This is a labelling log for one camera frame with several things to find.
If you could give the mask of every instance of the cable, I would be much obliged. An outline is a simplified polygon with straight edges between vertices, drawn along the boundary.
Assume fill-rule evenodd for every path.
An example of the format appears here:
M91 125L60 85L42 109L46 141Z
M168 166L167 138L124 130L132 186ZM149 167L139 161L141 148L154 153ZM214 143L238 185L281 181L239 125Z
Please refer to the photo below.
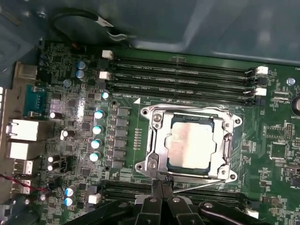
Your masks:
M26 188L29 188L30 190L32 191L47 191L48 189L47 188L39 188L39 187L33 187L33 186L30 186L30 185L27 185L27 184L24 184L22 183L21 181L19 180L16 180L12 177L7 177L7 176L4 176L3 174L0 174L0 177L3 177L4 179L6 180L11 180L12 182L16 183L16 184L20 184L22 185L23 187L26 187Z
M106 29L106 33L109 35L110 39L116 42L127 40L129 37L126 34L122 34L119 32L111 23L104 20L97 14L93 12L89 12L83 9L77 9L77 8L58 8L54 11L53 15L49 18L49 27L65 42L69 42L72 44L73 47L77 47L76 43L73 43L72 40L69 38L67 34L59 30L55 23L64 17L69 16L80 16L84 18L88 18L90 20L93 20L94 22L98 23L102 27Z

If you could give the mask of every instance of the cpu socket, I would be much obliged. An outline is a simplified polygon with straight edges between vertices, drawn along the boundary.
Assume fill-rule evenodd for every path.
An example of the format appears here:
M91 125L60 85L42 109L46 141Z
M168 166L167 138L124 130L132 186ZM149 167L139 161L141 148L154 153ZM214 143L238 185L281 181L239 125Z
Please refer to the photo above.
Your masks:
M237 179L230 155L233 129L242 124L239 116L216 107L164 104L145 107L141 115L149 120L147 156L136 171L196 184Z

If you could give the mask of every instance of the motherboard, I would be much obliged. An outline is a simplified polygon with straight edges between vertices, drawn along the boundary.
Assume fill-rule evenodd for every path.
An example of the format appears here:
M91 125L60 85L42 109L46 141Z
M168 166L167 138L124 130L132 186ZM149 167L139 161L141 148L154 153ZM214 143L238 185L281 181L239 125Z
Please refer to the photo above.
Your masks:
M53 123L43 131L53 138L39 184L55 187L31 193L40 224L64 224L98 202L134 202L151 193L152 179L169 176L178 192L205 186L180 193L194 204L210 199L299 225L299 74L293 66L46 42L23 110Z

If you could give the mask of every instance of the metal socket frame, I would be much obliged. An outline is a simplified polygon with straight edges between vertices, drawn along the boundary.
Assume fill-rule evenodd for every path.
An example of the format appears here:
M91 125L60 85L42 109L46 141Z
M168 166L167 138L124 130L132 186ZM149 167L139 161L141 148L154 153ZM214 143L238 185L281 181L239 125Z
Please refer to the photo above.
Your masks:
M195 184L209 184L217 180L232 182L237 179L237 174L230 170L230 156L233 148L233 129L242 124L241 117L217 107L197 108L165 104L144 107L140 113L149 120L149 130L147 156L144 161L135 165L137 172L154 179L172 176L175 182ZM176 114L213 120L213 142L216 143L216 150L211 155L210 170L207 174L194 175L168 171L168 149L165 147L165 138L170 135L172 118Z

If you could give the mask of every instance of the green circuit board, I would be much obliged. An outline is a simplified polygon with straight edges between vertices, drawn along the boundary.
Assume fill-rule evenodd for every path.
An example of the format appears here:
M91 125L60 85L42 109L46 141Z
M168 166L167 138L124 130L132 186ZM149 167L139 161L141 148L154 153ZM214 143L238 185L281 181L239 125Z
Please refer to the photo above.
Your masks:
M63 188L70 185L77 187L77 203L66 207L63 198L55 197L39 203L44 208L40 224L64 224L86 213L88 187L97 185L101 180L150 184L151 179L137 173L134 165L143 161L146 156L149 122L141 117L140 109L156 104L216 106L229 109L240 116L243 124L234 131L231 155L231 168L237 173L238 179L211 188L241 192L249 198L256 199L260 203L256 209L259 218L271 224L293 225L300 220L300 185L295 185L291 181L290 174L285 172L285 165L300 163L300 117L291 110L291 101L300 91L298 82L300 68L264 64L269 67L269 74L264 76L267 78L264 105L221 104L134 93L109 93L109 98L103 99L101 95L103 90L101 85L97 84L98 73L103 67L100 60L101 52L102 48L94 46L87 46L81 52L72 52L62 43L46 43L42 52L46 63L39 68L37 78L41 80L39 85L46 86L47 90L46 115L49 112L64 114L64 119L60 120L56 127L57 134L63 128L73 129L76 132L74 137L64 141L59 139L59 135L57 139L49 140L45 158L57 153L76 157L74 169L61 175ZM170 62L175 57L184 59L189 64L242 70L262 65L255 62L122 48L114 48L112 52L128 58ZM85 70L87 76L85 81L75 76L78 61L84 61L88 65ZM296 83L289 86L286 83L288 78L294 78ZM66 79L72 82L71 86L64 86L63 82ZM117 122L115 115L120 108L125 109L119 118L122 119L122 130L126 130L120 138L126 141L125 155L116 166L113 166L107 154L110 135L114 133L111 126ZM95 119L96 110L102 110L105 116L102 119ZM95 125L101 125L105 131L94 135L92 129ZM95 139L102 142L102 146L97 150L101 153L101 158L97 162L91 162L89 157L95 150L91 148L90 143ZM59 174L45 170L42 172L42 181L54 175Z

